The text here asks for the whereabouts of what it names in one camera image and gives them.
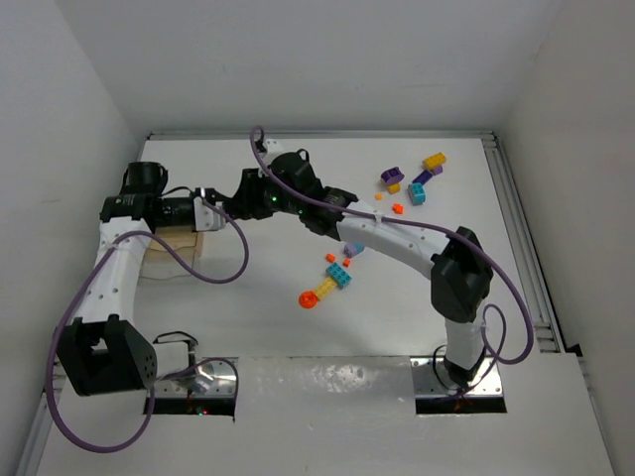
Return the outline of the yellow long lego plate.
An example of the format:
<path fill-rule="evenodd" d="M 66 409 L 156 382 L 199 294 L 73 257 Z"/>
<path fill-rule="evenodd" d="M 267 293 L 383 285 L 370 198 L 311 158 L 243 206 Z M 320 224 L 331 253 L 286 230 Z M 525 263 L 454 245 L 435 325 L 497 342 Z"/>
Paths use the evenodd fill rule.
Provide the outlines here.
<path fill-rule="evenodd" d="M 323 300 L 329 293 L 338 287 L 336 280 L 332 277 L 326 277 L 317 287 L 313 289 L 313 293 L 318 300 Z"/>

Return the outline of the orange round lego piece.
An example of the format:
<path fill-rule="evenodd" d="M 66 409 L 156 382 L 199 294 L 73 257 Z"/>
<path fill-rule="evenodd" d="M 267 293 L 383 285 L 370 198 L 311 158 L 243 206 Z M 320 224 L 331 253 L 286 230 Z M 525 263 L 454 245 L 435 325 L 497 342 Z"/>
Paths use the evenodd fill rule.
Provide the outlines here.
<path fill-rule="evenodd" d="M 304 309 L 315 307 L 319 302 L 318 296 L 314 291 L 308 290 L 299 295 L 298 303 Z"/>

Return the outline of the teal 2x4 lego brick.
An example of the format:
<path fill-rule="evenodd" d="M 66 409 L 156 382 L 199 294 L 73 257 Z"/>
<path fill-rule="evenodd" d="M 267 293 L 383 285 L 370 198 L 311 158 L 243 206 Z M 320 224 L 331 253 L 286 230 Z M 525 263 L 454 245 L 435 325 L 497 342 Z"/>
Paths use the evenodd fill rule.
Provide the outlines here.
<path fill-rule="evenodd" d="M 345 289 L 351 283 L 351 276 L 337 263 L 330 264 L 326 270 L 327 283 L 338 289 Z"/>

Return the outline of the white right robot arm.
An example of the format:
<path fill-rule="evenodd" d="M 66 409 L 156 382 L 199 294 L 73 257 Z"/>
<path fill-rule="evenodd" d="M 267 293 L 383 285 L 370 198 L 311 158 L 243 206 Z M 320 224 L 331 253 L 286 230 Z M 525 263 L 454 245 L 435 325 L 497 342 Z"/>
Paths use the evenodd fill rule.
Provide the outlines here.
<path fill-rule="evenodd" d="M 223 208 L 242 220 L 293 214 L 317 235 L 361 244 L 418 271 L 430 281 L 432 306 L 445 320 L 448 375 L 461 387 L 472 381 L 485 357 L 477 313 L 493 271 L 475 254 L 480 244 L 470 229 L 460 227 L 456 237 L 437 245 L 420 231 L 383 222 L 355 194 L 322 184 L 298 152 L 276 156 L 267 172 L 243 170 Z"/>

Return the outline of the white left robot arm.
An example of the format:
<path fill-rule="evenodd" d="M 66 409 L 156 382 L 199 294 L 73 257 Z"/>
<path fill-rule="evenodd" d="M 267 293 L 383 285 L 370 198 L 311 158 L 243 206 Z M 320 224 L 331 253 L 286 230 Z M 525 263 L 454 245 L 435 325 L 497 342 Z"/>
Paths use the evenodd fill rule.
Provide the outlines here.
<path fill-rule="evenodd" d="M 148 389 L 193 362 L 193 338 L 150 342 L 133 319 L 150 233 L 160 228 L 215 231 L 224 225 L 223 216 L 211 210 L 219 201 L 214 189 L 167 197 L 168 178 L 158 163 L 131 163 L 120 191 L 103 203 L 96 275 L 72 306 L 56 350 L 74 390 L 83 397 Z"/>

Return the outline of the clear transparent container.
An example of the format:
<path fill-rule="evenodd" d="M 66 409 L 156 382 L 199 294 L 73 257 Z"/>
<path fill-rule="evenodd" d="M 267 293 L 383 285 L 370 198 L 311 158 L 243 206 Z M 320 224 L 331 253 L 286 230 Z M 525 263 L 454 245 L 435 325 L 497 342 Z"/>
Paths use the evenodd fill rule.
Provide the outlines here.
<path fill-rule="evenodd" d="M 140 271 L 141 279 L 156 282 L 191 277 L 192 273 L 190 271 L 174 261 L 144 263 Z"/>

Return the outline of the purple teal lego stack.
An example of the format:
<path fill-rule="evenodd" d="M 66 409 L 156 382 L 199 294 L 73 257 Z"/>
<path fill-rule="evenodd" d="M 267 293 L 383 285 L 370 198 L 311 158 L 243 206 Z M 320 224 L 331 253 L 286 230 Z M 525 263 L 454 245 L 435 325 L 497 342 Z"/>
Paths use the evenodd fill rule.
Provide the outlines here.
<path fill-rule="evenodd" d="M 352 259 L 363 252 L 364 249 L 365 247 L 362 244 L 346 242 L 343 248 L 343 253 L 348 259 Z"/>

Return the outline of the purple arch lego brick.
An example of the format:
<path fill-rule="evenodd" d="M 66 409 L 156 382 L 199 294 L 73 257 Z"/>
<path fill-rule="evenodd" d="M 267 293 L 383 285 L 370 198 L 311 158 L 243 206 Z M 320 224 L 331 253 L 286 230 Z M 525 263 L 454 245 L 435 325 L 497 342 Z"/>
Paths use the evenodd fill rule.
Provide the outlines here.
<path fill-rule="evenodd" d="M 404 174 L 399 167 L 393 167 L 381 173 L 380 179 L 385 186 L 400 183 L 404 179 Z"/>

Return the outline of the teal lego brick far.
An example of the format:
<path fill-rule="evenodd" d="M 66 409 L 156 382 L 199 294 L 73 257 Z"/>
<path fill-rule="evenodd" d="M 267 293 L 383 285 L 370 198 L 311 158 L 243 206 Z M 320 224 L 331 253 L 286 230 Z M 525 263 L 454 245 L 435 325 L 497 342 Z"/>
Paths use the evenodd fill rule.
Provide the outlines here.
<path fill-rule="evenodd" d="M 419 182 L 412 182 L 408 185 L 408 195 L 415 206 L 422 205 L 427 199 L 425 189 Z"/>

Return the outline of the purple flat lego plate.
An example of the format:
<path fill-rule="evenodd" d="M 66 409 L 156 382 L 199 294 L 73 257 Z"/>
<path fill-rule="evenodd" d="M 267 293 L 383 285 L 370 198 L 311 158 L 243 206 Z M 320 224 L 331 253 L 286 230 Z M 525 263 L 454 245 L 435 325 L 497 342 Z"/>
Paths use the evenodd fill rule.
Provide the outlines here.
<path fill-rule="evenodd" d="M 440 175 L 443 171 L 444 171 L 444 168 L 442 166 L 436 166 L 432 169 L 424 169 L 412 180 L 412 183 L 425 185 L 432 178 Z"/>

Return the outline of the yellow lego brick far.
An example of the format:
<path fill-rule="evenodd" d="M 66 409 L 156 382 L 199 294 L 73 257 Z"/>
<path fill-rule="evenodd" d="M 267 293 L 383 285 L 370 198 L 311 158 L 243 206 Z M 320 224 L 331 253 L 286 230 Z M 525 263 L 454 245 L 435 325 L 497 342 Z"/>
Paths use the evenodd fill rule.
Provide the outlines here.
<path fill-rule="evenodd" d="M 446 156 L 443 153 L 436 153 L 423 160 L 423 166 L 427 170 L 433 170 L 441 167 L 446 162 Z"/>

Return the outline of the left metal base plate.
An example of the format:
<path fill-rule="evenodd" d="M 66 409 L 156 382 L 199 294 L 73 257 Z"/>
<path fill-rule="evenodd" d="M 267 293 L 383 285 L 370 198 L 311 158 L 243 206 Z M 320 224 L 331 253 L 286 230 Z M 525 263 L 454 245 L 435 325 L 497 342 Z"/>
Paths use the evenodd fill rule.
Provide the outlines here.
<path fill-rule="evenodd" d="M 240 386 L 238 359 L 207 357 L 189 367 L 160 377 L 154 384 L 158 398 L 236 398 Z"/>

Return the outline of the metal base plate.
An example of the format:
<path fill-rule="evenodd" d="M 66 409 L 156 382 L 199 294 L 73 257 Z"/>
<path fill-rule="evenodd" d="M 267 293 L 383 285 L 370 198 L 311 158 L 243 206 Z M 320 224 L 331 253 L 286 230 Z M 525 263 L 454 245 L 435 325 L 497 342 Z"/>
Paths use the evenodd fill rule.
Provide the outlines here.
<path fill-rule="evenodd" d="M 240 386 L 238 359 L 207 357 L 189 367 L 160 377 L 154 384 L 158 398 L 236 398 Z"/>
<path fill-rule="evenodd" d="M 443 354 L 412 357 L 411 374 L 415 396 L 419 399 L 452 397 L 461 393 L 468 398 L 502 398 L 501 377 L 492 358 L 486 356 L 471 380 L 445 366 Z"/>

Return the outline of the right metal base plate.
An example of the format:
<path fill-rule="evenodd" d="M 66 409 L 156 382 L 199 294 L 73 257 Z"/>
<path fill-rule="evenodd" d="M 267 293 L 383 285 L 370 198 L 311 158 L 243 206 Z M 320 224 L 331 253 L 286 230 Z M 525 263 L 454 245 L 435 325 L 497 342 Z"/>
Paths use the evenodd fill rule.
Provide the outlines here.
<path fill-rule="evenodd" d="M 471 380 L 445 366 L 443 354 L 412 357 L 411 374 L 415 396 L 419 399 L 452 397 L 461 393 L 468 398 L 502 398 L 501 377 L 492 358 L 486 356 Z"/>

